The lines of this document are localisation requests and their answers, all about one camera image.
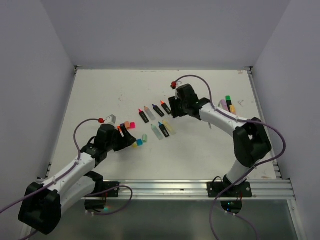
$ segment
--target metal bracket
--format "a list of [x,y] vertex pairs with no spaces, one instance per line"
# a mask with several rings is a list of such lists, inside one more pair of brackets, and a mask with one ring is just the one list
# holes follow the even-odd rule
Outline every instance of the metal bracket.
[[[114,187],[117,187],[120,185],[120,182],[118,181],[104,181],[103,182],[103,189],[108,190]],[[119,195],[119,188],[116,188],[112,191],[107,192],[107,198],[117,198]]]
[[[209,181],[206,183],[209,198],[215,198],[225,188],[226,186],[222,181]],[[250,183],[245,181],[223,193],[220,198],[252,198],[252,196]]]

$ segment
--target white table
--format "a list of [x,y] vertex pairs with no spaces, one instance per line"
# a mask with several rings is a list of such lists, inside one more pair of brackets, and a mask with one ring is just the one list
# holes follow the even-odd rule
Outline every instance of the white table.
[[[50,176],[63,169],[77,155],[73,132],[81,121],[88,118],[117,117],[117,124],[135,122],[129,130],[136,137],[148,135],[148,142],[138,148],[128,147],[110,152],[95,171],[106,180],[210,180],[223,177],[235,161],[233,139],[216,127],[209,129],[206,122],[184,116],[173,119],[165,114],[161,118],[152,109],[174,96],[171,82],[193,74],[203,77],[211,86],[215,104],[231,96],[237,114],[251,119],[259,117],[257,104],[246,71],[236,70],[79,70],[72,89]],[[185,78],[199,98],[208,98],[205,84],[196,78]],[[144,123],[138,109],[148,106],[158,121],[166,119],[177,131],[158,140],[150,123]],[[97,134],[97,122],[85,123],[77,133],[82,147]],[[276,179],[272,163],[259,166],[250,179]]]

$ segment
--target gray wall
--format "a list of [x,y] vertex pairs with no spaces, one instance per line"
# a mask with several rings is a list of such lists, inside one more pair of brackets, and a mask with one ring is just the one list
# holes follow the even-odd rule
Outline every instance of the gray wall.
[[41,0],[75,65],[253,66],[290,0]]
[[[41,2],[0,3],[0,208],[43,176],[73,83],[73,65]],[[0,215],[16,240],[20,204]]]
[[[319,11],[319,0],[292,0],[253,68],[266,121],[287,140],[280,170],[292,180],[311,240],[320,234]],[[280,140],[273,143],[279,151]]]

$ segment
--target purple cable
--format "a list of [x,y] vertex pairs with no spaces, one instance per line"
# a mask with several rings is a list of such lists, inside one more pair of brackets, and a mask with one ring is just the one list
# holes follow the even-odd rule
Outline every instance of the purple cable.
[[[220,198],[222,194],[224,194],[226,191],[228,191],[228,190],[231,189],[233,186],[235,186],[235,185],[236,185],[238,182],[240,182],[243,178],[245,178],[246,176],[248,176],[256,167],[258,167],[258,166],[260,166],[260,165],[262,165],[262,164],[266,164],[266,163],[272,162],[273,160],[278,159],[279,157],[281,157],[281,156],[285,153],[285,151],[286,151],[287,143],[286,143],[286,140],[285,140],[284,136],[283,136],[277,129],[275,129],[274,127],[272,127],[272,126],[270,126],[270,125],[268,125],[268,124],[266,124],[266,123],[264,123],[264,122],[237,119],[237,118],[232,117],[232,116],[229,116],[228,114],[226,114],[226,113],[224,113],[223,111],[221,111],[218,107],[216,107],[216,106],[214,105],[213,99],[212,99],[211,88],[210,88],[209,84],[207,83],[207,81],[204,80],[202,77],[197,76],[197,75],[192,75],[192,74],[190,74],[190,75],[184,75],[184,76],[179,77],[175,82],[178,82],[179,80],[184,79],[184,78],[188,78],[188,77],[197,78],[197,79],[200,79],[201,81],[204,82],[204,84],[207,86],[208,91],[209,91],[210,104],[211,104],[212,108],[213,108],[215,111],[217,111],[217,112],[220,113],[221,115],[225,116],[226,118],[231,119],[231,120],[234,120],[234,121],[236,121],[236,122],[238,121],[239,123],[259,124],[259,125],[263,125],[263,126],[269,128],[269,129],[272,129],[272,130],[275,131],[275,132],[278,134],[278,136],[281,138],[282,144],[283,144],[282,151],[281,151],[278,155],[276,155],[276,156],[274,156],[274,157],[272,157],[272,158],[270,158],[270,159],[268,159],[268,160],[264,160],[264,161],[262,161],[262,162],[259,162],[259,163],[255,164],[253,167],[251,167],[251,168],[248,170],[248,172],[246,172],[244,175],[242,175],[238,180],[236,180],[234,183],[232,183],[232,184],[231,184],[230,186],[228,186],[226,189],[224,189],[223,191],[221,191],[221,192],[215,197],[215,199],[213,200],[213,203],[212,203],[212,206],[211,206],[211,209],[210,209],[210,213],[209,213],[210,228],[211,228],[211,231],[212,231],[214,237],[215,237],[217,240],[220,240],[220,238],[218,237],[218,235],[217,235],[217,233],[216,233],[216,231],[215,231],[215,229],[214,229],[213,221],[212,221],[212,215],[213,215],[214,207],[215,207],[215,205],[216,205],[216,203],[217,203],[218,198]],[[249,222],[248,220],[246,220],[245,218],[243,218],[243,217],[241,217],[241,216],[237,216],[237,217],[240,218],[240,219],[242,219],[242,220],[244,220],[244,221],[246,221],[246,222],[253,228],[253,230],[254,230],[254,232],[255,232],[256,239],[259,240],[259,239],[260,239],[260,236],[259,236],[258,231],[257,231],[257,229],[255,228],[255,226],[254,226],[251,222]]]
[[88,194],[88,195],[85,196],[85,197],[94,197],[94,196],[97,196],[97,195],[101,195],[101,194],[108,193],[108,192],[110,192],[110,191],[112,191],[112,190],[114,190],[114,189],[118,189],[118,188],[126,188],[126,189],[129,189],[129,190],[130,190],[131,196],[130,196],[129,200],[126,202],[126,204],[123,205],[122,207],[120,207],[119,209],[117,209],[117,210],[115,210],[115,211],[111,211],[111,212],[106,212],[106,213],[102,213],[102,212],[92,212],[94,215],[108,216],[108,215],[116,214],[116,213],[122,211],[123,209],[125,209],[125,208],[129,205],[129,203],[131,202],[131,199],[132,199],[132,197],[133,197],[133,195],[134,195],[134,191],[132,190],[131,187],[126,186],[126,185],[115,186],[115,187],[109,188],[108,190],[105,190],[105,191]]
[[[78,151],[77,160],[80,159],[81,151],[80,151],[79,145],[78,145],[77,140],[76,140],[76,133],[77,133],[78,128],[79,128],[82,124],[84,124],[84,123],[86,123],[86,122],[89,122],[89,121],[98,121],[98,119],[97,119],[97,118],[90,118],[90,119],[84,120],[83,122],[81,122],[81,123],[75,128],[75,130],[74,130],[74,132],[73,132],[73,141],[74,141],[75,147],[76,147],[76,149],[77,149],[77,151]],[[58,177],[55,181],[59,181],[59,180],[63,179],[63,178],[64,178],[66,175],[68,175],[73,169],[75,169],[76,166],[77,166],[77,163],[75,162],[68,171],[66,171],[64,174],[62,174],[60,177]],[[5,206],[4,208],[2,208],[2,209],[0,210],[0,214],[2,214],[4,211],[8,210],[9,208],[13,207],[14,205],[16,205],[16,204],[18,204],[18,203],[20,203],[20,202],[22,202],[22,201],[24,201],[24,200],[26,200],[26,199],[34,196],[34,195],[42,192],[43,190],[51,187],[51,186],[54,185],[54,184],[55,184],[54,182],[50,182],[49,184],[47,184],[47,185],[43,186],[42,188],[38,189],[37,191],[34,191],[33,193],[30,193],[30,194],[28,194],[28,195],[26,195],[26,196],[24,196],[24,197],[22,197],[22,198],[20,198],[20,199],[18,199],[18,200],[16,200],[16,201],[14,201],[13,203],[9,204],[8,206]],[[32,233],[32,235],[30,234],[29,236],[26,236],[26,237],[24,237],[24,238],[22,238],[22,239],[20,239],[20,240],[28,239],[28,238],[32,237],[33,235],[35,235],[37,232],[38,232],[38,231],[34,231],[34,232]]]

